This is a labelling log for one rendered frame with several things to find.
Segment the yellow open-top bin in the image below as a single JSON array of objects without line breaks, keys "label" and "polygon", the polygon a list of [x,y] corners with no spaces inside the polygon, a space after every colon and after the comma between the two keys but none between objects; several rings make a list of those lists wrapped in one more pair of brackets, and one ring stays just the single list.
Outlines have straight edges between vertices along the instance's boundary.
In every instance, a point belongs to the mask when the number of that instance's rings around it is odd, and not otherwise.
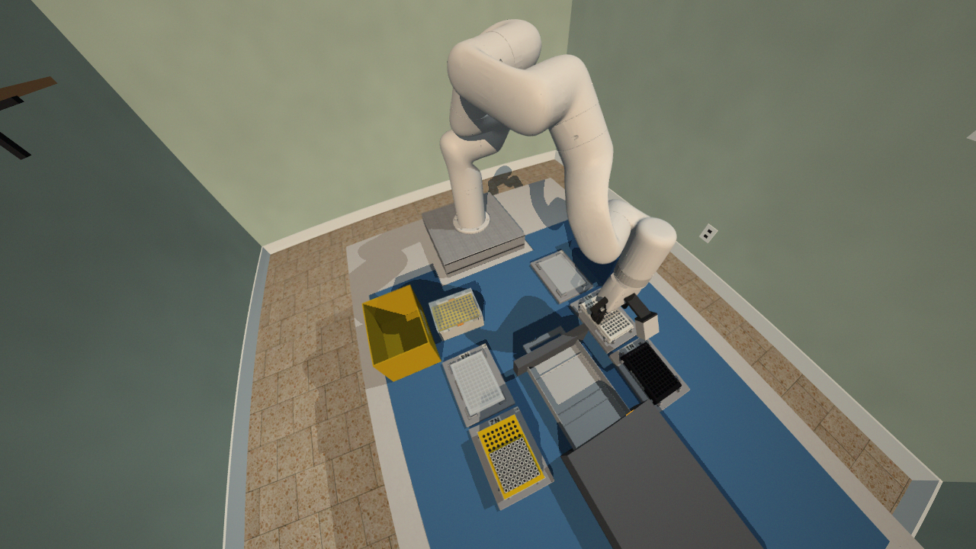
[{"label": "yellow open-top bin", "polygon": [[411,285],[364,302],[362,308],[372,364],[388,379],[394,382],[441,362]]}]

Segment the blue bench mat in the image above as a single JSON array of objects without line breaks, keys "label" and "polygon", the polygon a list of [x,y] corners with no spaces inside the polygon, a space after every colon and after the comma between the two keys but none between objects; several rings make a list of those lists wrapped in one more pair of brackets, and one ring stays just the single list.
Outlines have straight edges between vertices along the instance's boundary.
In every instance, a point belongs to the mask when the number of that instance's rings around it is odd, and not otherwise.
[{"label": "blue bench mat", "polygon": [[[569,221],[526,234],[533,251],[442,286],[430,271],[369,295],[411,285],[441,362],[386,377],[430,549],[613,549],[561,455],[572,446],[528,372],[522,346],[561,326],[581,326],[570,304],[601,286],[570,244]],[[531,263],[563,252],[593,284],[558,303]],[[473,289],[484,326],[441,340],[429,303]],[[648,282],[637,295],[657,313],[650,337],[688,392],[661,411],[763,549],[885,549],[889,540],[796,440],[752,388]],[[486,343],[515,404],[466,427],[442,362]],[[499,510],[468,429],[516,406],[554,482]]]}]

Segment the blue box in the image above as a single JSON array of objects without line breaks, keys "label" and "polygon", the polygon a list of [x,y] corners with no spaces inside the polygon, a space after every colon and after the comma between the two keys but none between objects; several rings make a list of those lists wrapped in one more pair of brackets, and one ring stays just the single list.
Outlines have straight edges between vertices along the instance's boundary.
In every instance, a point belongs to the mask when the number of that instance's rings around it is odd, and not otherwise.
[{"label": "blue box", "polygon": [[612,263],[608,263],[608,264],[599,264],[599,263],[595,263],[593,261],[590,261],[581,252],[581,249],[579,248],[579,246],[576,245],[576,239],[575,239],[574,236],[573,236],[572,241],[571,241],[571,244],[570,244],[570,249],[574,252],[574,254],[576,255],[576,257],[578,257],[579,259],[581,259],[582,263],[584,265],[586,265],[586,267],[588,267],[588,269],[590,270],[590,272],[592,272],[595,275],[595,277],[597,279],[599,279],[599,281],[601,282],[602,285],[605,284],[605,282],[607,281],[608,277],[610,277],[610,275],[612,275],[612,272],[614,272],[615,265],[618,263],[619,258],[620,258],[620,256],[619,256],[618,259],[615,259]]}]

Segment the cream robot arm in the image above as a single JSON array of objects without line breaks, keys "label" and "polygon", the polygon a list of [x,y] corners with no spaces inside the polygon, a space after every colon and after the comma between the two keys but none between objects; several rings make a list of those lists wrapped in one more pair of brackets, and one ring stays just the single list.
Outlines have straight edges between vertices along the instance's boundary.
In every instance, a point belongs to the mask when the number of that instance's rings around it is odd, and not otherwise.
[{"label": "cream robot arm", "polygon": [[588,69],[569,53],[536,65],[540,53],[539,30],[523,20],[497,22],[449,53],[452,130],[442,135],[440,147],[452,185],[454,228],[474,234],[490,223],[473,162],[499,152],[509,130],[536,136],[550,128],[563,162],[576,244],[599,264],[621,255],[616,277],[644,287],[672,251],[676,231],[630,203],[608,201],[613,145]]}]

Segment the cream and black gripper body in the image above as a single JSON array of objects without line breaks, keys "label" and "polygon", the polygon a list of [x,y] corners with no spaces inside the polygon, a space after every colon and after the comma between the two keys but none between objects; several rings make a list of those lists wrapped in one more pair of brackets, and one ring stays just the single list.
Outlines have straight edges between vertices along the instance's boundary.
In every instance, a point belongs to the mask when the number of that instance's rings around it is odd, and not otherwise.
[{"label": "cream and black gripper body", "polygon": [[611,310],[623,306],[623,303],[625,303],[624,297],[628,297],[634,293],[638,295],[639,291],[641,291],[641,289],[644,287],[634,288],[622,284],[616,277],[614,269],[614,272],[612,272],[605,284],[601,286],[601,290],[596,296],[596,301],[599,302],[603,297],[606,297],[608,299],[608,303],[606,304],[606,312],[611,312]]}]

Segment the yellow tube rack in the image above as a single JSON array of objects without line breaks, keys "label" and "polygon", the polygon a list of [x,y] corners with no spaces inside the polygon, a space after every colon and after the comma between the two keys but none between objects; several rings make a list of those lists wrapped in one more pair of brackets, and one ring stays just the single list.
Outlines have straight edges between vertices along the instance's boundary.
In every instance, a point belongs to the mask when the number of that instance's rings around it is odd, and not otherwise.
[{"label": "yellow tube rack", "polygon": [[477,433],[503,500],[546,479],[516,414]]}]

